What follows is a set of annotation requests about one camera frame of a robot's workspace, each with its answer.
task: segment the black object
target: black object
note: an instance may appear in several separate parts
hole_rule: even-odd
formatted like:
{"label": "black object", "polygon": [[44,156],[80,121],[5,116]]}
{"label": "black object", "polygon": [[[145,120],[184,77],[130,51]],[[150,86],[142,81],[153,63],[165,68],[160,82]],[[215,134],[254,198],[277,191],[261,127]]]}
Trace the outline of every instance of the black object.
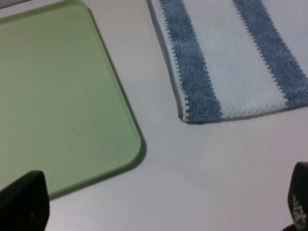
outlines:
{"label": "black object", "polygon": [[43,231],[49,198],[42,171],[31,171],[0,191],[1,231]]}
{"label": "black object", "polygon": [[297,231],[297,228],[293,224],[293,225],[290,225],[290,226],[286,227],[283,231]]}
{"label": "black object", "polygon": [[308,231],[308,162],[298,162],[294,167],[288,204],[294,221],[294,225],[290,228]]}

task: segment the white countertop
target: white countertop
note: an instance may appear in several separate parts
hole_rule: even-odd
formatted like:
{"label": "white countertop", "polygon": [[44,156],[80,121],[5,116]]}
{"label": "white countertop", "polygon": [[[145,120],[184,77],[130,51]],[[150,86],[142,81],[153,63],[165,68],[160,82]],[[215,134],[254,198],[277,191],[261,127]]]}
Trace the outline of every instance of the white countertop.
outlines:
{"label": "white countertop", "polygon": [[[0,16],[54,0],[33,0]],[[308,108],[187,125],[178,119],[146,0],[85,0],[147,145],[135,169],[51,201],[46,231],[281,231]]]}

